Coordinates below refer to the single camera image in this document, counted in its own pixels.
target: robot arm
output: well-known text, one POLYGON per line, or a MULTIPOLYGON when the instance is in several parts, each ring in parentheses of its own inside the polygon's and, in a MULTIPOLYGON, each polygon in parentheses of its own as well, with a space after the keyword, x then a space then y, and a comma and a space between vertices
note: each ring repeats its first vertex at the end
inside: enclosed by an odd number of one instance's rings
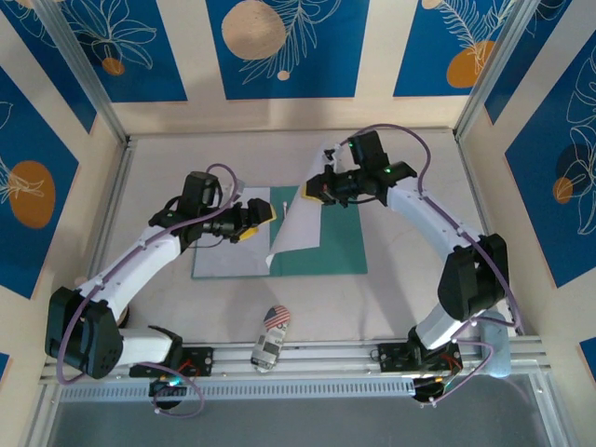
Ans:
POLYGON ((116 366, 139 362, 161 363, 177 369, 182 360, 182 338, 158 327, 119 330, 116 321, 139 290, 203 234, 237 243, 252 236, 258 225, 276 217, 270 204, 256 198, 249 200, 246 208, 237 203, 216 217, 155 238, 175 224, 215 212, 219 206, 213 208, 212 205, 218 193, 221 197, 217 177, 192 172, 186 177, 182 195, 173 198, 153 216, 132 247, 79 289, 71 291, 62 287, 54 292, 47 318, 47 354, 58 356, 75 310, 96 290, 68 340, 66 363, 96 379, 116 366), (176 210, 171 210, 170 206, 176 201, 176 210))
POLYGON ((390 165, 375 131, 348 139, 359 169, 336 173, 331 166, 306 183, 305 195, 324 205, 357 203, 361 194, 373 196, 402 214, 435 249, 445 266, 438 287, 439 304, 410 331, 409 344, 418 359, 432 356, 448 344, 472 317, 495 305, 504 296, 494 272, 463 237, 487 251, 508 278, 507 247, 499 235, 485 237, 449 211, 454 228, 437 211, 439 202, 426 190, 420 192, 416 172, 406 163, 390 165))

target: tan circle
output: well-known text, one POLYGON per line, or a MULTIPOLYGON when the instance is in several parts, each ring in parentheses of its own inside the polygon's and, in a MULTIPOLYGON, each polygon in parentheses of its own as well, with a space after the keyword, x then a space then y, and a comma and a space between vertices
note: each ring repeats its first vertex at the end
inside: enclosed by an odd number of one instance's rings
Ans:
POLYGON ((422 7, 424 9, 434 9, 443 3, 443 0, 422 0, 422 7))
POLYGON ((288 79, 290 79, 290 72, 287 72, 286 70, 282 70, 278 73, 278 79, 280 81, 287 81, 288 79))
POLYGON ((457 54, 447 69, 447 82, 449 85, 455 88, 473 87, 481 73, 481 70, 476 73, 475 50, 482 51, 480 65, 483 68, 491 51, 493 51, 493 47, 493 41, 482 41, 476 44, 474 48, 466 48, 457 54))
MULTIPOLYGON (((29 9, 33 9, 33 5, 31 3, 32 0, 15 0, 15 2, 17 2, 20 5, 23 5, 24 7, 28 7, 29 9)), ((54 0, 55 3, 58 2, 63 2, 64 0, 54 0)))
MULTIPOLYGON (((43 228, 52 218, 56 204, 56 188, 52 174, 37 161, 21 161, 10 173, 29 183, 43 182, 36 188, 40 194, 31 194, 21 189, 9 198, 12 213, 19 222, 33 229, 43 228)), ((12 185, 19 186, 14 180, 12 185)))
POLYGON ((103 70, 109 75, 120 76, 124 74, 124 63, 114 58, 105 58, 102 61, 103 70))
POLYGON ((286 42, 286 27, 268 4, 259 0, 238 3, 222 21, 227 47, 245 61, 265 59, 276 54, 286 42))
POLYGON ((571 180, 567 179, 566 177, 561 177, 558 179, 552 187, 552 194, 555 196, 555 200, 562 205, 571 200, 573 193, 574 184, 571 183, 571 180))

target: black bracket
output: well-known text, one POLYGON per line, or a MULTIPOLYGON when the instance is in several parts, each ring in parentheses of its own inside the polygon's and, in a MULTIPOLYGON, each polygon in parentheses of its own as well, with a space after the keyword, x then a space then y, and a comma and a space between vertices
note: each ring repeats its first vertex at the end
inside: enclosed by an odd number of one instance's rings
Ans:
MULTIPOLYGON (((79 290, 60 287, 52 293, 46 331, 49 356, 58 356, 66 327, 83 300, 79 290)), ((122 349, 122 336, 107 302, 91 301, 74 326, 64 361, 94 379, 102 379, 118 363, 122 349)))
POLYGON ((441 373, 452 371, 453 364, 448 359, 455 359, 461 365, 459 346, 448 343, 432 351, 432 355, 423 359, 413 355, 409 343, 382 343, 378 345, 378 360, 381 373, 441 373))
MULTIPOLYGON (((181 369, 181 373, 187 377, 210 377, 213 367, 212 347, 183 347, 181 359, 178 365, 165 365, 172 370, 178 370, 185 363, 189 365, 181 369)), ((130 368, 130 377, 141 377, 155 379, 164 375, 164 372, 157 368, 149 368, 135 365, 130 368)))
POLYGON ((335 149, 325 149, 323 154, 327 157, 329 161, 333 161, 333 154, 335 154, 335 149))
MULTIPOLYGON (((153 398, 157 394, 160 398, 183 398, 188 393, 186 386, 170 386, 168 382, 155 380, 149 384, 149 397, 153 398)), ((161 400, 157 401, 157 407, 162 410, 171 410, 180 405, 181 400, 161 400)))
MULTIPOLYGON (((509 282, 507 244, 497 234, 481 236, 479 245, 509 282)), ((437 290, 440 305, 457 321, 466 321, 496 305, 505 295, 493 269, 473 247, 455 247, 447 256, 437 290)))

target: green mat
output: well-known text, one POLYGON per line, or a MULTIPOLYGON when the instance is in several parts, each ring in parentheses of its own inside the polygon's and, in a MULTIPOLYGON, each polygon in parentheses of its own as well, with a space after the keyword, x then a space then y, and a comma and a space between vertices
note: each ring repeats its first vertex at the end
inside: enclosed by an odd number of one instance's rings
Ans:
MULTIPOLYGON (((271 204, 278 218, 270 225, 271 245, 283 224, 283 202, 294 199, 297 186, 271 188, 271 204)), ((270 276, 357 275, 368 273, 357 206, 322 207, 320 247, 276 254, 270 276)))
MULTIPOLYGON (((268 247, 263 250, 263 269, 255 270, 267 271, 264 265, 264 257, 278 235, 279 228, 283 224, 283 202, 287 202, 291 207, 298 187, 280 186, 272 187, 269 190, 269 200, 278 215, 278 218, 269 225, 268 247)), ((255 273, 249 276, 232 274, 234 268, 238 269, 238 259, 244 264, 240 271, 250 271, 255 261, 251 260, 254 254, 243 252, 242 250, 232 250, 233 248, 221 247, 214 250, 226 250, 225 254, 219 252, 215 255, 214 251, 195 251, 195 262, 192 278, 194 279, 217 279, 217 278, 257 278, 263 274, 255 273), (226 272, 228 276, 197 275, 195 269, 199 266, 198 262, 204 260, 206 263, 213 263, 217 269, 226 272)), ((351 206, 347 209, 339 205, 332 207, 322 207, 321 211, 321 235, 320 246, 314 249, 304 249, 298 251, 285 251, 276 254, 269 269, 269 277, 286 277, 298 275, 358 275, 368 273, 366 264, 366 255, 364 254, 364 240, 362 239, 362 228, 360 226, 360 214, 357 206, 351 206)))

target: american flag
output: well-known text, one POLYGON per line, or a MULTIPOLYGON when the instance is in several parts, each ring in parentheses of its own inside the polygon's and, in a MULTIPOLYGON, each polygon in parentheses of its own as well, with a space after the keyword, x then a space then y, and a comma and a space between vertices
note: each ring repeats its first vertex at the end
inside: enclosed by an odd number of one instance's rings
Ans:
POLYGON ((274 305, 264 316, 264 328, 268 331, 279 324, 290 322, 290 311, 283 305, 274 305))

